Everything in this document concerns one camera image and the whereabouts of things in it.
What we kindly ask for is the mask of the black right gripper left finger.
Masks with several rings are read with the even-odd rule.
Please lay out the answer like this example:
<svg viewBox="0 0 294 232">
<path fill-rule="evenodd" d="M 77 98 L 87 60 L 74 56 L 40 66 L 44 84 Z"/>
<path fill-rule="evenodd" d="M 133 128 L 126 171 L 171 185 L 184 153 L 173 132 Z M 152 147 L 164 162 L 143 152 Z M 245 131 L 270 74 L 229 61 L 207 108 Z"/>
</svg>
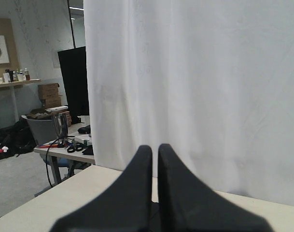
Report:
<svg viewBox="0 0 294 232">
<path fill-rule="evenodd" d="M 152 197 L 152 150 L 139 146 L 121 175 L 99 196 L 58 219 L 53 232 L 147 232 Z"/>
</svg>

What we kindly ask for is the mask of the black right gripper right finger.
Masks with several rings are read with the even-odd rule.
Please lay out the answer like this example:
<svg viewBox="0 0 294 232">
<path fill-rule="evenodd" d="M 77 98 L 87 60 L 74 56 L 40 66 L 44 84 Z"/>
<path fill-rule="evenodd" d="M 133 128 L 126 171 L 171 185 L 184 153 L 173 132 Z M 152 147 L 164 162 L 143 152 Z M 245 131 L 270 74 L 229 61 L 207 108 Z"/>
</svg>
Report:
<svg viewBox="0 0 294 232">
<path fill-rule="evenodd" d="M 158 149 L 158 199 L 164 232 L 271 232 L 270 224 L 198 179 L 169 144 Z"/>
</svg>

